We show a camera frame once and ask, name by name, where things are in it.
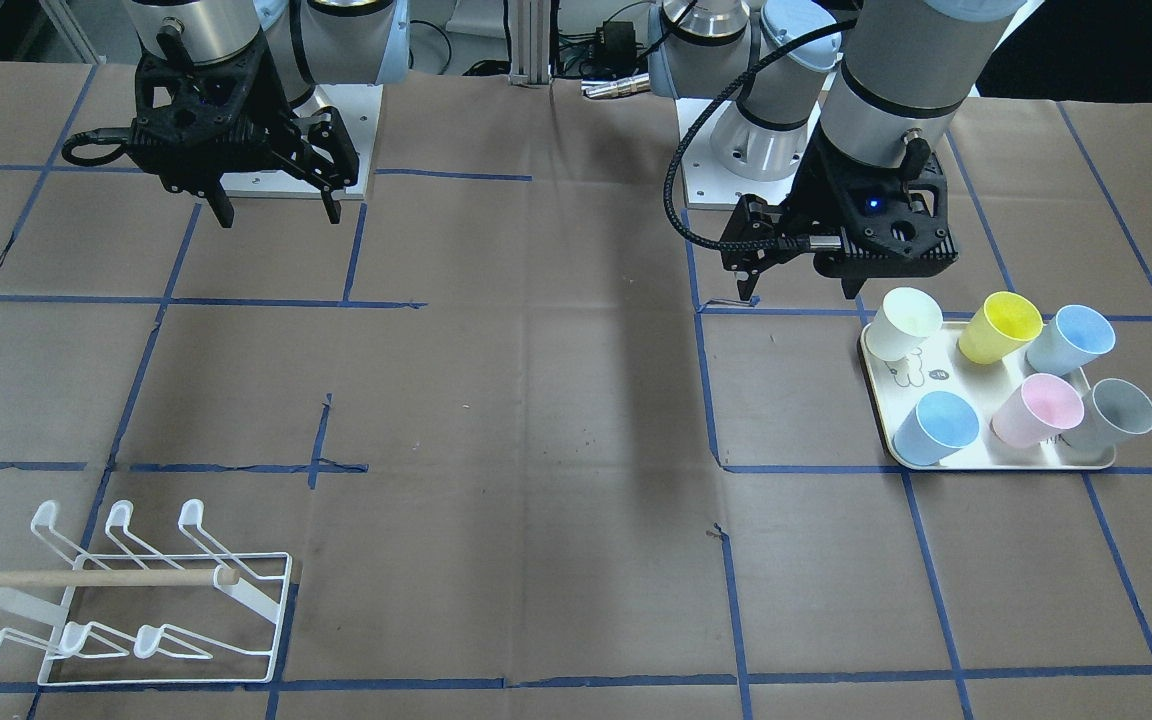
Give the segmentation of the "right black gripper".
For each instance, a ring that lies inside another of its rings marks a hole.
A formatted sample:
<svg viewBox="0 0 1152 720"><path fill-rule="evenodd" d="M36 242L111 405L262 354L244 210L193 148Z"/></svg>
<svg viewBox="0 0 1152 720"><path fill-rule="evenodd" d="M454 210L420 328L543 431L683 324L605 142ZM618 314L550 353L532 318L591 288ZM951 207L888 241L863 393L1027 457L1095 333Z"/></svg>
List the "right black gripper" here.
<svg viewBox="0 0 1152 720"><path fill-rule="evenodd" d="M335 108L294 113L268 47L248 46L212 65L180 70L143 51L134 73L136 118L126 154L161 179L165 190L204 196L221 228L233 209L221 177L282 170L316 188L329 223L334 192L358 182L361 158Z"/></svg>

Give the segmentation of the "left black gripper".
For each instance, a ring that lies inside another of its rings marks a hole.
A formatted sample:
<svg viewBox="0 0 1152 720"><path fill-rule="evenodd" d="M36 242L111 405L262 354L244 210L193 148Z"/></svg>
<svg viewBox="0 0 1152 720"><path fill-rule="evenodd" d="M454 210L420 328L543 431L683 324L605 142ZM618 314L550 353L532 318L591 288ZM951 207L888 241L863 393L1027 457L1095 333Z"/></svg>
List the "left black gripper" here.
<svg viewBox="0 0 1152 720"><path fill-rule="evenodd" d="M923 278L958 251L947 222L947 184L927 141L899 142L895 168L867 167L829 141L810 141L794 185L776 205L746 194L719 241L742 304L761 274L810 253L856 300L870 278Z"/></svg>

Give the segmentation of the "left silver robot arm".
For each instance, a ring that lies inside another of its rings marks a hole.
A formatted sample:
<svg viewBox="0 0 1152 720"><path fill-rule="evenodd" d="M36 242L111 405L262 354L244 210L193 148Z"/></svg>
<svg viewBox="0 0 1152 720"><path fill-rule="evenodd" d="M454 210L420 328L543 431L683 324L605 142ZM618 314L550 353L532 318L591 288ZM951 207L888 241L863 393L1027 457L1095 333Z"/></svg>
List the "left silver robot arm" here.
<svg viewBox="0 0 1152 720"><path fill-rule="evenodd" d="M935 156L1020 1L864 1L838 18L814 1L662 1L647 47L654 94L704 106L664 179L672 227L717 251L738 300L799 256L847 300L874 278L927 278L957 245ZM700 135L723 169L791 179L780 196L737 192L717 238L679 215L675 184Z"/></svg>

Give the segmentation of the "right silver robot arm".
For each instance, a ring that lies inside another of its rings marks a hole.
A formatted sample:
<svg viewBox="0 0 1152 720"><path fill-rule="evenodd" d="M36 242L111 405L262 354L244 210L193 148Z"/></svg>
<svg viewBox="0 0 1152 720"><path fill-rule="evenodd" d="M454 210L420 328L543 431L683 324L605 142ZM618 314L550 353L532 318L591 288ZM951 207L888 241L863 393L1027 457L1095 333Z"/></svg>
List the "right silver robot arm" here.
<svg viewBox="0 0 1152 720"><path fill-rule="evenodd" d="M324 85L388 85L408 69L404 1L128 1L141 38L123 149L166 191L230 227L233 173L279 170L314 187L329 222L361 159L338 108L298 114Z"/></svg>

